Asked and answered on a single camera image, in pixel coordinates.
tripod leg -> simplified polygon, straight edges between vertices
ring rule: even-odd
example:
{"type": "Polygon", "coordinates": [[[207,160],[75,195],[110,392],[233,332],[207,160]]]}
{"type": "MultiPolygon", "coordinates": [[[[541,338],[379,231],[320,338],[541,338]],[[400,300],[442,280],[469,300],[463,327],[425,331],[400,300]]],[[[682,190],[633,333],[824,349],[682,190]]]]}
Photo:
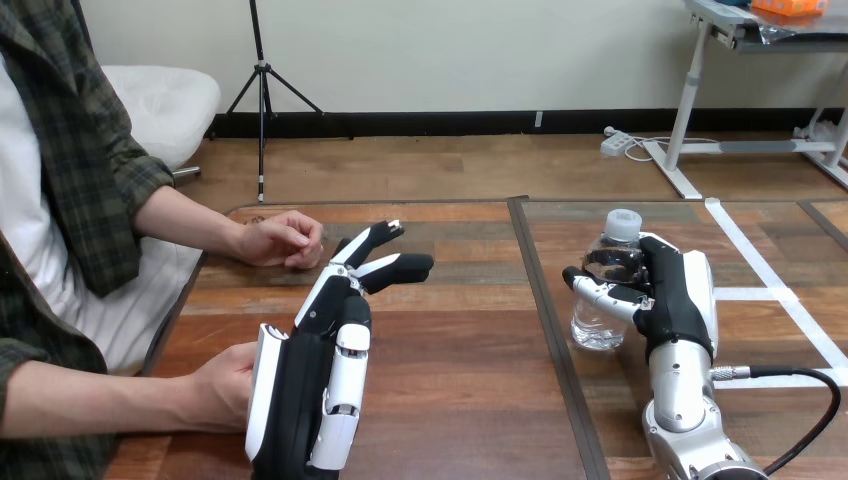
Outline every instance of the tripod leg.
{"type": "Polygon", "coordinates": [[[265,113],[269,119],[274,118],[274,111],[271,109],[271,92],[268,88],[268,74],[262,72],[262,79],[265,80],[265,113]]]}
{"type": "Polygon", "coordinates": [[[250,88],[250,85],[253,83],[253,80],[256,78],[257,75],[259,75],[259,72],[254,70],[253,74],[250,75],[250,78],[247,80],[247,83],[245,83],[244,87],[241,89],[241,92],[239,92],[238,97],[236,97],[236,101],[234,101],[233,104],[230,105],[230,109],[227,110],[227,115],[233,113],[233,110],[236,109],[236,105],[238,105],[238,102],[241,101],[241,97],[243,97],[245,92],[247,92],[247,89],[250,88]]]}
{"type": "Polygon", "coordinates": [[[265,202],[265,73],[259,75],[259,203],[265,202]]]}
{"type": "MultiPolygon", "coordinates": [[[[280,76],[277,72],[275,72],[273,68],[272,68],[269,72],[271,73],[271,75],[273,75],[273,76],[274,76],[274,78],[276,78],[277,80],[279,80],[279,81],[280,81],[280,83],[282,83],[283,85],[285,85],[285,86],[286,86],[286,88],[288,88],[289,90],[291,90],[291,91],[292,91],[292,93],[294,93],[295,95],[297,95],[297,97],[298,97],[299,99],[303,100],[303,102],[304,102],[304,103],[306,103],[307,105],[309,105],[309,106],[312,108],[312,110],[315,110],[315,112],[316,112],[316,113],[320,113],[321,115],[324,115],[324,111],[323,111],[323,110],[321,110],[320,108],[318,108],[318,106],[317,106],[317,105],[315,105],[314,103],[310,102],[308,98],[304,97],[304,96],[303,96],[303,94],[301,94],[300,92],[298,92],[298,91],[297,91],[297,89],[295,89],[293,86],[291,86],[291,84],[290,84],[289,82],[287,82],[287,81],[286,81],[283,77],[281,77],[281,76],[280,76]]],[[[334,122],[336,122],[337,124],[339,124],[339,126],[340,126],[340,127],[341,127],[341,129],[342,129],[342,131],[345,133],[345,136],[347,136],[348,140],[353,140],[353,133],[351,133],[350,129],[349,129],[349,128],[347,128],[347,125],[345,125],[344,123],[342,123],[342,122],[340,122],[340,121],[338,121],[338,120],[336,120],[336,119],[333,119],[333,121],[334,121],[334,122]]]]}
{"type": "Polygon", "coordinates": [[[280,76],[277,72],[275,72],[273,68],[269,71],[269,73],[270,73],[271,75],[273,75],[273,76],[274,76],[274,78],[276,78],[277,80],[279,80],[279,81],[280,81],[280,83],[282,83],[283,85],[285,85],[285,86],[286,86],[286,88],[288,88],[289,90],[291,90],[291,91],[292,91],[292,93],[294,93],[295,95],[297,95],[297,98],[299,98],[299,99],[303,100],[303,103],[305,103],[305,104],[309,105],[309,108],[311,108],[312,110],[315,110],[315,112],[316,112],[316,113],[321,113],[321,114],[323,114],[323,113],[324,113],[323,111],[321,111],[321,109],[320,109],[320,108],[318,108],[318,106],[317,106],[317,105],[315,105],[314,103],[310,102],[308,98],[304,97],[302,93],[298,92],[296,88],[292,87],[292,86],[291,86],[291,84],[290,84],[289,82],[287,82],[287,81],[286,81],[283,77],[281,77],[281,76],[280,76]]]}

white cable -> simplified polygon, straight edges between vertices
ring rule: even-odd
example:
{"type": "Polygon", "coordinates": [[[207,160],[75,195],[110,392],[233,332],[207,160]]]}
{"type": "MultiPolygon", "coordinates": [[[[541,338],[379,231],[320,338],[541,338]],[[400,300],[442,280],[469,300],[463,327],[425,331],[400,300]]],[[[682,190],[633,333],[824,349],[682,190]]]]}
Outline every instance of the white cable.
{"type": "MultiPolygon", "coordinates": [[[[657,143],[658,143],[658,144],[660,144],[660,145],[668,145],[668,140],[671,140],[671,137],[651,137],[651,138],[645,138],[645,137],[633,137],[633,136],[631,136],[630,138],[632,138],[633,140],[635,140],[635,142],[636,142],[636,143],[634,143],[633,145],[630,145],[629,147],[627,147],[627,148],[624,150],[624,154],[625,154],[625,155],[627,156],[627,158],[629,158],[630,160],[634,160],[634,161],[637,161],[637,162],[650,162],[650,161],[651,161],[651,160],[653,160],[653,159],[652,159],[651,157],[648,157],[648,158],[637,158],[637,157],[634,157],[633,155],[631,155],[631,154],[630,154],[630,149],[631,149],[631,148],[642,147],[642,144],[643,144],[643,143],[645,143],[645,142],[657,142],[657,143]]],[[[708,143],[719,143],[719,141],[718,141],[718,140],[713,140],[713,139],[711,139],[711,138],[684,138],[684,139],[683,139],[683,141],[684,141],[684,142],[708,142],[708,143]]]]}

white tape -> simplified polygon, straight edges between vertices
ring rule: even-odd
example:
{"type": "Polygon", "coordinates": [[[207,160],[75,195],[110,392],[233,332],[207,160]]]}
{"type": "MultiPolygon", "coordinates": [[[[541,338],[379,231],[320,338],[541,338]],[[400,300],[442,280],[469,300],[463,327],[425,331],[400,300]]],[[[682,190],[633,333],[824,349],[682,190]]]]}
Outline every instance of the white tape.
{"type": "Polygon", "coordinates": [[[790,288],[737,288],[717,287],[713,289],[716,300],[737,302],[773,302],[775,300],[798,300],[790,288]]]}
{"type": "MultiPolygon", "coordinates": [[[[838,384],[840,378],[845,378],[848,374],[843,368],[817,368],[821,373],[832,378],[838,384]]],[[[824,383],[815,378],[806,377],[803,375],[787,375],[785,377],[759,377],[759,378],[744,378],[738,380],[728,380],[726,382],[715,382],[716,390],[739,390],[745,388],[810,388],[810,387],[827,387],[824,383]]]]}
{"type": "MultiPolygon", "coordinates": [[[[757,276],[760,277],[763,284],[765,284],[765,286],[773,292],[785,292],[786,290],[790,290],[789,287],[783,283],[783,280],[780,279],[777,273],[771,268],[768,262],[766,262],[766,259],[760,255],[760,252],[757,251],[754,244],[752,244],[742,230],[739,229],[736,222],[730,218],[730,215],[728,215],[721,206],[721,202],[716,198],[708,198],[704,204],[710,212],[710,215],[712,215],[716,223],[718,223],[719,227],[724,230],[724,234],[727,235],[727,238],[733,242],[733,245],[737,250],[739,250],[742,257],[745,258],[757,276]]],[[[807,312],[807,309],[804,308],[804,305],[801,304],[797,296],[793,294],[792,297],[786,297],[785,293],[780,296],[782,298],[777,298],[777,300],[781,305],[783,305],[786,313],[792,317],[792,320],[795,321],[798,328],[801,329],[813,346],[816,347],[816,350],[819,351],[825,361],[831,367],[836,369],[835,375],[837,383],[840,386],[848,385],[848,357],[846,357],[836,343],[831,340],[821,326],[816,323],[815,319],[813,319],[812,315],[807,312]]]]}

person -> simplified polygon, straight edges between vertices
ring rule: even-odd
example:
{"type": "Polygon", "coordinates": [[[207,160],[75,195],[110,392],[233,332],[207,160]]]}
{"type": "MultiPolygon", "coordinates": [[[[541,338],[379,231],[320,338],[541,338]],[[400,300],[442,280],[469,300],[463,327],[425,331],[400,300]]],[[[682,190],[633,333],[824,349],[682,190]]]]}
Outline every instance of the person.
{"type": "Polygon", "coordinates": [[[98,478],[121,432],[246,427],[254,343],[135,376],[200,251],[307,269],[322,226],[233,222],[133,140],[70,2],[0,2],[0,478],[98,478]]]}

tripod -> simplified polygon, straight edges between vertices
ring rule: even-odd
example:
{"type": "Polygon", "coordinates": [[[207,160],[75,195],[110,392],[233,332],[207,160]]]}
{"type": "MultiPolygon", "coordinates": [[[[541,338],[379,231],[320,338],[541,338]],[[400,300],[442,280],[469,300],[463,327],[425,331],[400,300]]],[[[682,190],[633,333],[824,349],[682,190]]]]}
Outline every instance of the tripod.
{"type": "MultiPolygon", "coordinates": [[[[227,110],[227,115],[229,116],[233,113],[236,106],[241,101],[242,97],[244,97],[245,92],[250,86],[253,84],[253,81],[257,78],[259,79],[259,202],[262,203],[265,201],[265,117],[266,115],[270,117],[270,119],[276,118],[277,114],[271,109],[271,95],[268,91],[268,74],[272,77],[276,78],[280,83],[285,85],[286,88],[291,90],[292,93],[297,95],[297,98],[303,100],[303,102],[309,105],[315,113],[324,116],[325,113],[323,110],[318,108],[317,105],[310,102],[308,98],[303,96],[302,93],[298,92],[296,88],[294,88],[289,82],[287,82],[283,77],[281,77],[277,72],[271,68],[271,64],[265,61],[265,55],[262,53],[262,36],[259,33],[259,16],[256,13],[256,0],[250,0],[250,18],[253,21],[253,40],[256,43],[256,57],[257,62],[256,65],[253,66],[253,73],[250,75],[250,78],[247,79],[247,83],[244,84],[244,87],[239,92],[236,100],[230,105],[230,109],[227,110]]],[[[345,128],[345,134],[348,139],[353,140],[353,135],[345,128]]]]}

